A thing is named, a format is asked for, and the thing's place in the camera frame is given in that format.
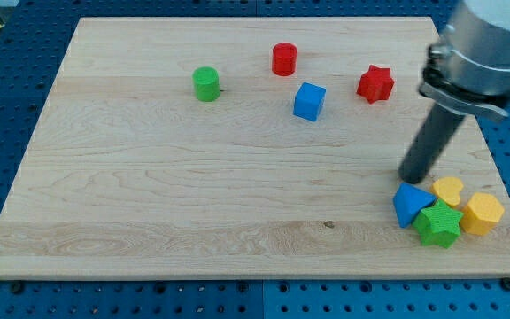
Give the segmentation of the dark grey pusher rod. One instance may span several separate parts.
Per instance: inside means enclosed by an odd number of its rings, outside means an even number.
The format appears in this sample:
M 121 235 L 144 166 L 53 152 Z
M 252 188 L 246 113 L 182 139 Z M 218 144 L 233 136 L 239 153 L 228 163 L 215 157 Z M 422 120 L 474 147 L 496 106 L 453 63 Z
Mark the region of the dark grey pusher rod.
M 399 177 L 406 183 L 422 182 L 464 119 L 434 104 L 400 163 Z

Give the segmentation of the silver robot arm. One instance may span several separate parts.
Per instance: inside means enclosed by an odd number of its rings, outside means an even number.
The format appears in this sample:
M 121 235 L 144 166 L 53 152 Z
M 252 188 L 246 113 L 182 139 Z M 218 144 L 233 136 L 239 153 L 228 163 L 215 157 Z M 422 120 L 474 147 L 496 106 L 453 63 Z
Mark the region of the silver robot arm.
M 398 168 L 419 183 L 468 115 L 501 122 L 510 102 L 510 1 L 462 0 L 428 47 L 418 88 L 434 104 Z

